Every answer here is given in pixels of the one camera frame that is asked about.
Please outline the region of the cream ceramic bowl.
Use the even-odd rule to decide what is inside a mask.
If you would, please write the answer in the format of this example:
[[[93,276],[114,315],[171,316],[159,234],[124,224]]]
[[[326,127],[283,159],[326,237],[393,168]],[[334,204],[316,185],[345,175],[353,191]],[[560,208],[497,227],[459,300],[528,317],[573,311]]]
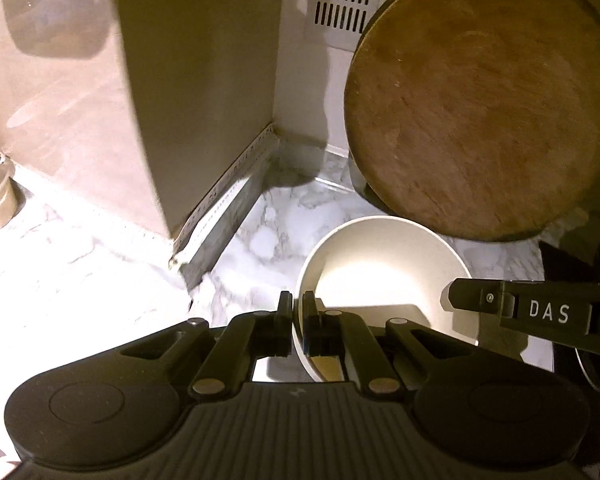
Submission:
[[[370,327],[406,318],[478,344],[479,315],[449,302],[466,264],[441,236],[411,220],[371,216],[327,234],[306,258],[298,295],[313,292],[320,310],[359,315]]]

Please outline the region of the round wooden cutting board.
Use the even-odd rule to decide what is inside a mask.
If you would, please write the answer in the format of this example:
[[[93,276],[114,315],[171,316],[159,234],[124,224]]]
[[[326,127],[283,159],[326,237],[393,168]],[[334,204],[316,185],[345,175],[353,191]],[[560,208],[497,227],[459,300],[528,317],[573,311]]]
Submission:
[[[600,178],[600,14],[588,0],[388,0],[343,109],[356,166],[395,214],[520,240]]]

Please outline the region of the beige stacked bowl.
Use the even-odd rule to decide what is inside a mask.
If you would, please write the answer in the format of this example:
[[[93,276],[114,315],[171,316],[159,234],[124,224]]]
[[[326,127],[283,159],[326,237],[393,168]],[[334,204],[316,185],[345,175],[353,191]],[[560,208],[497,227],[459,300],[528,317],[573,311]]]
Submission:
[[[14,167],[10,162],[0,164],[0,229],[14,218],[18,208],[18,200],[12,182]]]

